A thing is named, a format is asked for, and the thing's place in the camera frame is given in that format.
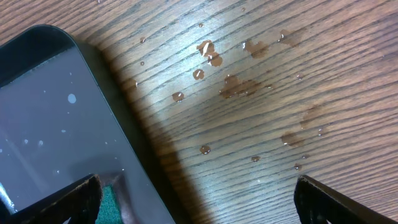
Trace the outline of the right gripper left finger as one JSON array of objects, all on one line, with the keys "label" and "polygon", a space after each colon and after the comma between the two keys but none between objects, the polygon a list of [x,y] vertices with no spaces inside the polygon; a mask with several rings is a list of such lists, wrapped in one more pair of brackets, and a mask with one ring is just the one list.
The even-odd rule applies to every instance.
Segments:
[{"label": "right gripper left finger", "polygon": [[1,223],[94,223],[102,196],[99,176],[90,174],[16,213],[1,202]]}]

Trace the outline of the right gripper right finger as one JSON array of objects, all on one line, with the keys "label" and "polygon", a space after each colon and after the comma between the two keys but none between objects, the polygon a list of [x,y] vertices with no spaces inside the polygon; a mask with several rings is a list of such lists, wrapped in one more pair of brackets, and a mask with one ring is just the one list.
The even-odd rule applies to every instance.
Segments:
[{"label": "right gripper right finger", "polygon": [[307,175],[297,179],[294,203],[301,223],[397,224]]}]

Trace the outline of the green sponge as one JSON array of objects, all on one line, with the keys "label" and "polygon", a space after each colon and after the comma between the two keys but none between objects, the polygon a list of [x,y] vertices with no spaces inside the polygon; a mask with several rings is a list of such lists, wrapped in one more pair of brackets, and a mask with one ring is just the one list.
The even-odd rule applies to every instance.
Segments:
[{"label": "green sponge", "polygon": [[103,198],[95,224],[123,224],[116,194],[110,185],[103,187]]}]

